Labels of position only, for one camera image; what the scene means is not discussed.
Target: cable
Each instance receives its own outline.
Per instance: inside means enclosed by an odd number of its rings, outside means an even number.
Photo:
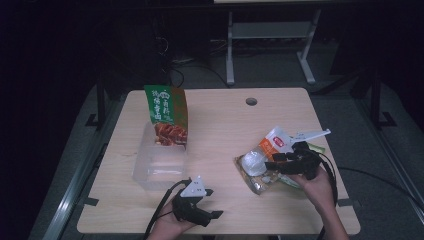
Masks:
[[[159,218],[161,218],[161,217],[163,217],[163,216],[166,216],[166,215],[168,215],[168,214],[170,214],[170,213],[173,213],[174,211],[169,211],[169,212],[167,212],[167,213],[164,213],[164,214],[162,214],[162,215],[160,215],[160,216],[158,216],[157,218],[156,218],[156,220],[157,219],[159,219]]]
[[[226,50],[226,46],[228,45],[227,40],[211,40],[211,43],[221,43],[219,46],[210,50],[210,55],[213,56],[217,53],[222,53]]]
[[[325,162],[324,160],[322,160],[322,158],[321,158],[321,163],[324,166],[325,171],[327,172],[328,177],[330,179],[330,185],[331,185],[331,190],[333,191],[333,201],[334,201],[334,206],[335,206],[337,204],[339,193],[338,193],[338,190],[337,190],[336,172],[334,171],[333,163],[331,163],[330,159],[328,159],[328,157],[325,156],[322,153],[316,154],[316,155],[317,156],[319,156],[319,155],[324,156],[328,160],[328,162],[330,163],[331,168],[333,169],[333,171],[331,171],[331,169],[329,167],[329,164],[327,162]],[[324,238],[324,234],[325,234],[325,228],[322,227],[321,232],[319,233],[319,235],[317,237],[317,240],[323,239]]]
[[[165,206],[165,203],[166,203],[166,201],[168,200],[168,198],[169,198],[169,196],[171,195],[171,193],[172,193],[172,190],[174,190],[174,188],[176,188],[178,185],[180,185],[180,184],[184,184],[184,185],[188,185],[188,184],[190,184],[190,182],[191,182],[191,179],[188,179],[188,180],[181,180],[181,181],[179,181],[179,182],[177,182],[177,183],[175,183],[171,188],[169,188],[167,191],[166,191],[166,193],[165,193],[165,195],[163,196],[163,198],[162,198],[162,200],[160,201],[160,203],[159,203],[159,205],[158,205],[158,207],[156,208],[156,211],[155,211],[155,213],[153,214],[153,216],[152,216],[152,218],[150,219],[150,222],[149,222],[149,225],[147,226],[147,228],[146,228],[146,232],[144,233],[144,237],[143,237],[143,239],[144,240],[146,240],[148,237],[149,237],[149,235],[150,235],[150,231],[152,230],[152,227],[153,227],[153,224],[156,222],[156,220],[159,218],[158,217],[158,215],[159,215],[159,213],[160,213],[160,211],[162,210],[162,208],[163,208],[163,206]]]
[[[386,180],[386,179],[384,179],[384,178],[381,178],[381,177],[379,177],[379,176],[376,176],[376,175],[374,175],[374,174],[371,174],[371,173],[368,173],[368,172],[365,172],[365,171],[362,171],[362,170],[358,170],[358,169],[354,169],[354,168],[348,168],[348,167],[338,167],[338,169],[339,170],[347,170],[347,171],[352,171],[352,172],[357,172],[357,173],[361,173],[361,174],[364,174],[364,175],[367,175],[367,176],[369,176],[369,177],[372,177],[372,178],[375,178],[375,179],[377,179],[377,180],[380,180],[380,181],[382,181],[382,182],[384,182],[384,183],[386,183],[386,184],[388,184],[389,186],[391,186],[391,187],[393,187],[394,189],[396,189],[396,190],[398,190],[398,191],[400,191],[401,193],[403,193],[403,194],[405,194],[407,197],[409,197],[414,203],[415,203],[415,205],[421,210],[421,211],[423,211],[424,212],[424,207],[423,207],[423,205],[414,197],[414,196],[412,196],[412,194],[411,193],[409,193],[408,191],[406,191],[405,189],[403,189],[401,186],[399,186],[399,185],[397,185],[397,184],[395,184],[395,183],[393,183],[393,182],[390,182],[389,180]]]
[[[171,78],[171,86],[175,86],[175,87],[177,87],[177,88],[181,87],[181,86],[183,85],[183,83],[184,83],[184,80],[185,80],[185,78],[184,78],[184,74],[183,74],[182,72],[178,71],[178,70],[177,70],[177,69],[175,69],[175,68],[170,68],[169,70],[174,71],[174,72],[176,72],[176,73],[178,73],[178,74],[180,74],[180,75],[181,75],[181,82],[180,82],[180,84],[178,84],[177,86],[174,84],[174,82],[172,81],[172,78]]]
[[[186,58],[186,59],[182,59],[182,60],[172,60],[172,63],[174,64],[174,65],[184,65],[184,64],[187,64],[187,63],[191,63],[191,62],[194,62],[194,58]]]
[[[166,40],[166,38],[163,37],[156,37],[156,40],[164,41],[165,42],[165,49],[162,51],[159,51],[159,54],[162,56],[165,56],[165,53],[168,51],[169,48],[169,42]]]
[[[222,83],[224,83],[224,85],[229,88],[230,86],[226,83],[226,81],[221,77],[221,75],[219,75],[219,73],[217,73],[215,70],[206,67],[206,66],[202,66],[202,65],[196,65],[196,66],[179,66],[180,68],[205,68],[213,73],[215,73],[215,75],[217,75],[219,77],[219,79],[221,80]]]

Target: table hole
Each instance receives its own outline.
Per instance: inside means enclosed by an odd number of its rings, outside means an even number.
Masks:
[[[258,103],[258,100],[256,98],[247,98],[246,104],[249,106],[255,106]]]

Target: wire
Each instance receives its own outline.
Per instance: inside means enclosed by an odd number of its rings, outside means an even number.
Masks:
[[[319,155],[325,157],[325,159],[327,159],[327,162],[330,163],[330,166],[332,168],[332,178],[334,180],[334,184],[337,186],[337,179],[336,179],[336,171],[334,170],[334,165],[333,163],[330,161],[330,159],[323,153],[318,153]]]
[[[226,83],[226,81],[224,80],[224,78],[222,78],[222,77],[221,77],[221,75],[219,75],[219,73],[217,73],[215,70],[213,70],[213,69],[211,69],[211,68],[209,68],[209,67],[202,66],[202,65],[196,65],[196,66],[179,66],[179,68],[205,68],[205,69],[207,69],[207,70],[209,70],[209,71],[211,71],[211,72],[215,73],[215,75],[216,75],[216,76],[218,76],[218,78],[221,80],[221,82],[222,82],[222,83],[224,83],[224,85],[225,85],[227,88],[229,88],[229,87],[230,87],[230,86]]]
[[[384,178],[381,178],[381,177],[379,177],[379,176],[376,176],[376,175],[374,175],[374,174],[371,174],[371,173],[368,173],[368,172],[365,172],[365,171],[362,171],[362,170],[358,170],[358,169],[354,169],[354,168],[348,168],[348,167],[338,167],[338,169],[339,170],[347,170],[347,171],[352,171],[352,172],[357,172],[357,173],[361,173],[361,174],[364,174],[364,175],[367,175],[367,176],[369,176],[369,177],[372,177],[372,178],[375,178],[375,179],[377,179],[377,180],[380,180],[380,181],[382,181],[382,182],[384,182],[384,183],[386,183],[386,184],[388,184],[389,186],[391,186],[391,187],[393,187],[394,189],[396,189],[396,190],[398,190],[398,191],[400,191],[401,193],[403,193],[403,194],[405,194],[407,197],[409,197],[414,203],[415,203],[415,205],[421,210],[421,211],[423,211],[424,212],[424,207],[423,207],[423,205],[414,197],[414,196],[412,196],[412,194],[411,193],[409,193],[408,191],[406,191],[405,189],[403,189],[401,186],[399,186],[399,185],[397,185],[397,184],[395,184],[395,183],[393,183],[393,182],[390,182],[389,180],[386,180],[386,179],[384,179]]]
[[[187,63],[191,63],[194,62],[194,58],[186,58],[186,59],[182,59],[182,60],[172,60],[172,63],[175,65],[184,65]]]
[[[166,38],[163,37],[156,37],[156,40],[164,41],[165,42],[165,49],[159,52],[160,55],[164,56],[165,53],[168,51],[169,48],[169,42],[166,40]]]
[[[172,190],[174,190],[174,188],[176,188],[177,186],[179,186],[180,184],[184,184],[184,185],[188,185],[188,184],[190,184],[190,182],[191,182],[191,179],[188,179],[188,180],[181,180],[181,181],[179,181],[179,182],[177,182],[177,183],[175,183],[171,188],[169,188],[167,191],[166,191],[166,193],[165,193],[165,195],[163,196],[163,198],[162,198],[162,200],[160,201],[160,203],[159,203],[159,205],[158,205],[158,207],[156,208],[156,211],[155,211],[155,213],[153,214],[153,216],[152,216],[152,218],[150,219],[150,222],[149,222],[149,225],[147,226],[147,228],[146,228],[146,232],[144,233],[144,237],[143,237],[143,239],[144,240],[146,240],[148,237],[149,237],[149,235],[150,235],[150,231],[152,230],[152,227],[153,227],[153,224],[156,222],[156,220],[159,218],[158,217],[158,215],[159,215],[159,213],[160,213],[160,211],[162,210],[162,208],[163,208],[163,206],[165,206],[165,203],[166,203],[166,201],[168,200],[168,198],[169,198],[169,196],[171,195],[171,193],[172,193]]]
[[[183,85],[183,83],[184,83],[184,74],[182,73],[182,72],[180,72],[180,71],[178,71],[177,69],[175,69],[175,68],[170,68],[170,70],[171,71],[174,71],[174,72],[176,72],[176,73],[178,73],[178,74],[180,74],[181,75],[181,82],[180,82],[180,84],[178,84],[177,86],[174,84],[174,82],[172,81],[172,78],[171,78],[171,86],[175,86],[175,87],[177,87],[177,88],[179,88],[179,87],[181,87],[182,85]]]
[[[222,43],[210,51],[211,57],[218,56],[218,53],[225,53],[226,46],[228,45],[227,40],[212,40],[211,43]]]
[[[158,216],[157,218],[156,218],[156,220],[158,220],[159,218],[161,218],[161,217],[163,217],[163,216],[166,216],[166,215],[168,215],[168,214],[170,214],[170,213],[173,213],[174,211],[169,211],[169,212],[167,212],[167,213],[165,213],[165,214],[162,214],[162,215],[160,215],[160,216]]]

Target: human hand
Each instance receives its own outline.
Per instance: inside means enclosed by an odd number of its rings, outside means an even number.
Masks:
[[[304,175],[288,175],[288,177],[303,188],[306,196],[320,214],[326,230],[326,239],[349,239],[334,206],[333,190],[328,173],[320,166],[316,177],[312,180],[307,180]]]
[[[158,215],[158,219],[149,235],[149,240],[172,240],[176,239],[183,232],[196,226],[189,221],[178,221],[172,212],[172,199],[163,206]]]
[[[301,186],[319,213],[325,212],[328,208],[334,208],[330,179],[321,166],[318,167],[316,177],[312,180],[307,180],[304,175],[287,176]]]

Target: orange label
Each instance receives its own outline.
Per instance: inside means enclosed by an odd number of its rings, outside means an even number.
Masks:
[[[268,158],[268,160],[274,161],[272,154],[279,152],[272,146],[272,143],[267,138],[264,138],[259,143],[259,146],[262,148],[262,151],[265,153],[265,156]]]

